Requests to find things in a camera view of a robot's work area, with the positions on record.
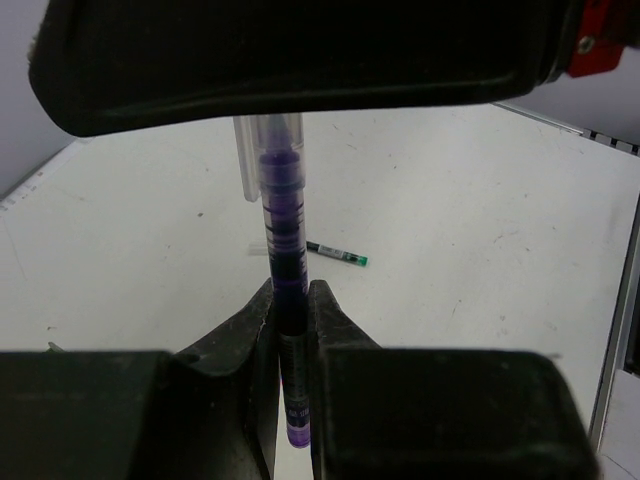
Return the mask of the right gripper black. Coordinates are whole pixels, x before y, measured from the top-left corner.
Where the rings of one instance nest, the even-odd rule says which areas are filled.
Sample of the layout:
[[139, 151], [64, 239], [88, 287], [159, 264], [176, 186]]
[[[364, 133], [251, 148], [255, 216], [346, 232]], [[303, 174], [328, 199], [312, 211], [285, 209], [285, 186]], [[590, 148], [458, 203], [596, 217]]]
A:
[[547, 81], [616, 69], [627, 49], [639, 48], [639, 0], [553, 1]]

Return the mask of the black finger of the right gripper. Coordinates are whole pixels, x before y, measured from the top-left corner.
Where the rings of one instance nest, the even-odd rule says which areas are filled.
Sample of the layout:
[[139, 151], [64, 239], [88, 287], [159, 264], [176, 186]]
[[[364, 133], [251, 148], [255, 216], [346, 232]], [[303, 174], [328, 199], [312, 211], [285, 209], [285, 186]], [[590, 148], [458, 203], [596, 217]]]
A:
[[491, 103], [556, 78], [581, 15], [579, 1], [52, 1], [29, 82], [74, 136]]

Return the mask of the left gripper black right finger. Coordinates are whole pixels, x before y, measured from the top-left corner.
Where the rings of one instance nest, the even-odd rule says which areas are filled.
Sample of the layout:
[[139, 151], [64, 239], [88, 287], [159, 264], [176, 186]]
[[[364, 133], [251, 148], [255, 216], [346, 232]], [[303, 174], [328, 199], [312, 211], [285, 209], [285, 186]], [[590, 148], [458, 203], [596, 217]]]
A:
[[384, 348], [309, 288], [317, 479], [596, 479], [569, 387], [529, 351]]

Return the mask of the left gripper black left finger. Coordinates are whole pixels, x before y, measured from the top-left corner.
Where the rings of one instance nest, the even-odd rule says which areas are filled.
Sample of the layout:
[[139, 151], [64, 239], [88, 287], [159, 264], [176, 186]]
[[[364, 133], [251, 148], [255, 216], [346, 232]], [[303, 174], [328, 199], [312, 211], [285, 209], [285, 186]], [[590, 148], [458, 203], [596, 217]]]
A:
[[177, 353], [5, 352], [5, 479], [270, 479], [272, 288]]

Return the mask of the green pen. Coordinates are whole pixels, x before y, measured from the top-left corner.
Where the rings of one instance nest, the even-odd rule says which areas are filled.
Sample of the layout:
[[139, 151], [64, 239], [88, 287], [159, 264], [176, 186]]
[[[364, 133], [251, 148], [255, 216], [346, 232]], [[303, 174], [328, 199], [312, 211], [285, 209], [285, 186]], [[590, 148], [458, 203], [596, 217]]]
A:
[[339, 260], [345, 263], [358, 265], [365, 267], [368, 264], [368, 258], [366, 256], [358, 255], [352, 252], [335, 249], [323, 244], [307, 241], [307, 250], [318, 255]]

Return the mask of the clear pen cap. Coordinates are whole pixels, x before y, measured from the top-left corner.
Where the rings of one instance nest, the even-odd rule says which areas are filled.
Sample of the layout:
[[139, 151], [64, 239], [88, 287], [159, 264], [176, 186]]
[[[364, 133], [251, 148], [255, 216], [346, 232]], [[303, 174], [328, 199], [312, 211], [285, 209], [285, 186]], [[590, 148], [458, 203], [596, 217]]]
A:
[[244, 198], [283, 195], [305, 187], [303, 117], [300, 113], [233, 118]]
[[252, 242], [248, 246], [248, 254], [250, 256], [266, 256], [269, 254], [268, 245], [266, 242]]

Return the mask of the purple pen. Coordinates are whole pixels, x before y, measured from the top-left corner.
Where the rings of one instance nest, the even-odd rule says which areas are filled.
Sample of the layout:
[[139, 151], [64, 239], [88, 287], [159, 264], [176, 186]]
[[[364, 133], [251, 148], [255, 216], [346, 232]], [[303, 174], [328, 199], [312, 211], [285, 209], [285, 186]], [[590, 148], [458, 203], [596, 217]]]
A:
[[278, 331], [286, 434], [291, 446], [311, 442], [307, 380], [308, 275], [304, 188], [261, 196]]

